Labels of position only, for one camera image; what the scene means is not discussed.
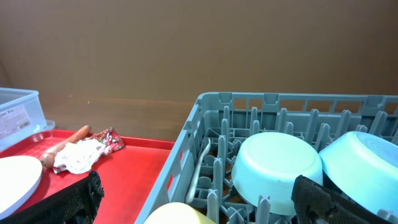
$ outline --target dish rack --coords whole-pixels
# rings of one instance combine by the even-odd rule
[[[231,224],[267,219],[269,223],[290,223],[293,217],[256,216],[256,209],[269,206],[266,195],[260,196],[258,205],[239,198],[231,181],[231,167],[242,142],[253,134],[277,131],[303,139],[319,152],[345,132],[356,130],[398,144],[397,106],[398,96],[384,95],[204,93],[196,100],[136,223],[143,223],[165,203],[185,201],[207,138],[210,153],[203,160],[190,205],[214,220]]]

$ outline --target carrot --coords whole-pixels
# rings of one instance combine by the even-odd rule
[[[91,127],[86,125],[82,128],[80,128],[79,131],[77,131],[75,134],[72,134],[69,138],[63,140],[62,142],[52,146],[51,148],[47,149],[39,158],[40,162],[42,162],[42,165],[46,168],[52,168],[54,166],[55,162],[55,156],[57,155],[58,152],[60,152],[65,145],[70,142],[70,143],[76,143],[79,140],[82,140],[87,136],[88,133],[90,133]]]

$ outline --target red surface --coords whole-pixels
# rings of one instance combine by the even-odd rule
[[[0,152],[0,158],[27,155],[39,158],[50,146],[71,136],[73,131],[51,130],[35,134]],[[94,223],[132,223],[136,220],[153,184],[169,156],[174,142],[122,137],[124,149],[101,157],[93,169],[98,171],[105,191]],[[43,168],[37,190],[18,209],[36,202],[86,177],[67,171],[54,174]]]

